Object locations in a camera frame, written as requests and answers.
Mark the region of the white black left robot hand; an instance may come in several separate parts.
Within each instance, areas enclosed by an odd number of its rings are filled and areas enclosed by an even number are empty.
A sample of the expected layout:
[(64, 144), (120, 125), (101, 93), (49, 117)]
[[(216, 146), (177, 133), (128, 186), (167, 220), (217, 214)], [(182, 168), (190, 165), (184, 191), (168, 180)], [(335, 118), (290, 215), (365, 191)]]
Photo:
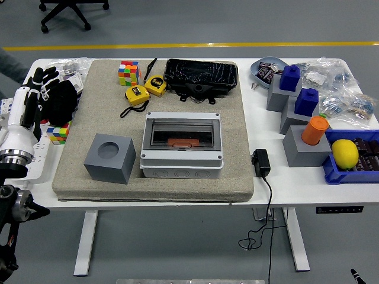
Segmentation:
[(23, 156), (31, 159), (34, 145), (41, 138), (41, 109), (47, 92), (59, 83), (55, 67), (38, 67), (15, 92), (8, 125), (1, 131), (1, 157)]

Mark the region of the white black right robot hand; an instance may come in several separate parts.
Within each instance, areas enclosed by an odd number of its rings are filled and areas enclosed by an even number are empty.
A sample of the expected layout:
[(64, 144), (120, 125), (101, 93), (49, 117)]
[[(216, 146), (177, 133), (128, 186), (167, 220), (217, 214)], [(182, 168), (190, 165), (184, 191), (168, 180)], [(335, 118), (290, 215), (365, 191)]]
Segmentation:
[(355, 269), (351, 269), (351, 274), (357, 284), (366, 284), (366, 282), (362, 279), (362, 277), (359, 275), (359, 273)]

